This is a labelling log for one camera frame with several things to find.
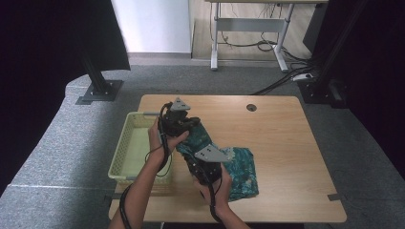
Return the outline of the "person's right hand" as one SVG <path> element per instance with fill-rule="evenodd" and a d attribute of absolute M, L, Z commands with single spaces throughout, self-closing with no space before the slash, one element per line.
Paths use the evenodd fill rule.
<path fill-rule="evenodd" d="M 231 184 L 232 184 L 232 179 L 231 179 L 228 171 L 225 169 L 225 167 L 223 165 L 221 165 L 221 168 L 222 168 L 222 178 L 220 180 L 215 181 L 212 184 L 213 191 L 215 194 L 215 209 L 217 212 L 219 212 L 223 209 L 227 210 L 229 208 L 228 198 L 229 198 L 229 192 L 230 192 Z M 204 200 L 208 204 L 210 204 L 211 196 L 210 196 L 209 187 L 205 186 L 205 185 L 201 185 L 195 177 L 193 178 L 193 184 L 201 192 Z"/>

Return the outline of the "black metal stand with base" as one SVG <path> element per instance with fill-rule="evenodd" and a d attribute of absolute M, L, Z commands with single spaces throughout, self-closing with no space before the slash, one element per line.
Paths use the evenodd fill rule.
<path fill-rule="evenodd" d="M 81 63 L 91 79 L 91 85 L 76 105 L 91 105 L 94 101 L 114 101 L 122 86 L 122 80 L 106 80 L 87 51 L 81 52 Z"/>
<path fill-rule="evenodd" d="M 314 78 L 298 83 L 306 103 L 347 107 L 345 84 L 337 70 L 338 57 L 342 57 L 345 42 L 368 1 L 329 0 L 322 4 L 325 12 L 310 60 Z"/>

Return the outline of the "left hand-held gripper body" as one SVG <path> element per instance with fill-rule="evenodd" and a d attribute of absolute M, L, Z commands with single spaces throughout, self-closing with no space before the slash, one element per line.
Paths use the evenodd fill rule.
<path fill-rule="evenodd" d="M 190 107 L 176 97 L 160 109 L 160 127 L 169 136 L 179 136 L 189 129 L 188 111 Z"/>

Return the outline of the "pale green plastic basket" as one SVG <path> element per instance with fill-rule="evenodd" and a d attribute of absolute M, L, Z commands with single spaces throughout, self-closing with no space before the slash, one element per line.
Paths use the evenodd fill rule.
<path fill-rule="evenodd" d="M 133 182 L 150 151 L 148 129 L 157 113 L 131 112 L 126 116 L 113 156 L 108 177 L 117 183 Z"/>

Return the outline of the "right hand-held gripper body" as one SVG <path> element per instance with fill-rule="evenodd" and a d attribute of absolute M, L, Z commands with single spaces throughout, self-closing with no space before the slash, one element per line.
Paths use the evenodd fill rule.
<path fill-rule="evenodd" d="M 211 184 L 222 177 L 222 162 L 229 158 L 216 146 L 208 144 L 199 151 L 185 156 L 189 172 L 201 185 Z"/>

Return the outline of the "black curtain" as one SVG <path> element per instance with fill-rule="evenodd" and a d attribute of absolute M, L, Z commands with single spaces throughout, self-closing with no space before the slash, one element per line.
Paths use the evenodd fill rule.
<path fill-rule="evenodd" d="M 0 0 L 0 196 L 90 68 L 130 68 L 112 0 Z"/>

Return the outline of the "person's left hand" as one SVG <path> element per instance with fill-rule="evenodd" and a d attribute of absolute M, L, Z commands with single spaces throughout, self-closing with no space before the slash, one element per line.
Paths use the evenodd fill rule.
<path fill-rule="evenodd" d="M 164 149 L 160 143 L 158 124 L 159 120 L 156 118 L 153 126 L 148 130 L 150 154 L 147 158 L 147 162 L 152 162 L 154 164 L 162 163 L 164 159 Z M 186 131 L 177 137 L 167 137 L 169 151 L 173 152 L 176 146 L 185 141 L 188 136 L 189 132 Z"/>

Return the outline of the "dark curtain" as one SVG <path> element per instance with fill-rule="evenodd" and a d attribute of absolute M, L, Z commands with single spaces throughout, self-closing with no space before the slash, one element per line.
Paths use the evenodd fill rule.
<path fill-rule="evenodd" d="M 405 178 L 405 0 L 369 0 L 338 59 L 347 106 Z"/>

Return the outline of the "teal floral shirt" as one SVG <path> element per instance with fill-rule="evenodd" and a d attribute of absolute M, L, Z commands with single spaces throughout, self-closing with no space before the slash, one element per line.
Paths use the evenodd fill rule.
<path fill-rule="evenodd" d="M 228 156 L 228 162 L 222 162 L 232 178 L 229 201 L 241 198 L 253 198 L 259 194 L 253 154 L 248 148 L 225 147 L 219 148 L 210 138 L 202 124 L 192 128 L 185 141 L 178 144 L 176 150 L 183 156 L 195 153 L 212 144 Z"/>

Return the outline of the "white panel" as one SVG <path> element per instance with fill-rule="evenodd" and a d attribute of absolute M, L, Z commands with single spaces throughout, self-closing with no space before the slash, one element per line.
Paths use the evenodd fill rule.
<path fill-rule="evenodd" d="M 191 53 L 189 0 L 112 0 L 127 52 Z"/>

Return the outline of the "white power strip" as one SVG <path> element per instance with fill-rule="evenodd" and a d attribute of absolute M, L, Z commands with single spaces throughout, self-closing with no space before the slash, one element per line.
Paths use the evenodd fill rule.
<path fill-rule="evenodd" d="M 313 79 L 313 75 L 311 73 L 300 73 L 292 77 L 292 81 L 301 81 L 301 80 L 310 80 Z"/>

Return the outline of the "white-legged desk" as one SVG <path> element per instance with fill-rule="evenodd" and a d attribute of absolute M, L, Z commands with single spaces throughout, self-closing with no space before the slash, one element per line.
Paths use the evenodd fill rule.
<path fill-rule="evenodd" d="M 288 66 L 282 55 L 282 47 L 288 31 L 289 22 L 296 4 L 326 4 L 329 0 L 205 0 L 215 6 L 213 16 L 213 43 L 211 47 L 210 68 L 218 70 L 218 33 L 220 31 L 274 32 L 278 33 L 277 43 L 272 45 L 273 53 L 282 73 Z M 285 18 L 226 18 L 220 16 L 221 4 L 288 4 Z"/>

